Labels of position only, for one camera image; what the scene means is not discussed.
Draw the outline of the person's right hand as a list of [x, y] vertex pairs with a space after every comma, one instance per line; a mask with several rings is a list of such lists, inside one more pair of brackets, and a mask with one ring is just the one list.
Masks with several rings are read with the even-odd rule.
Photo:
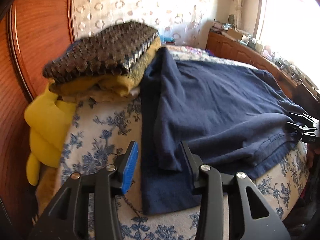
[[315, 155], [320, 155], [320, 148], [319, 145], [315, 144], [308, 144], [307, 146], [308, 151], [307, 151], [307, 169], [310, 170], [313, 167], [313, 161], [315, 158]]

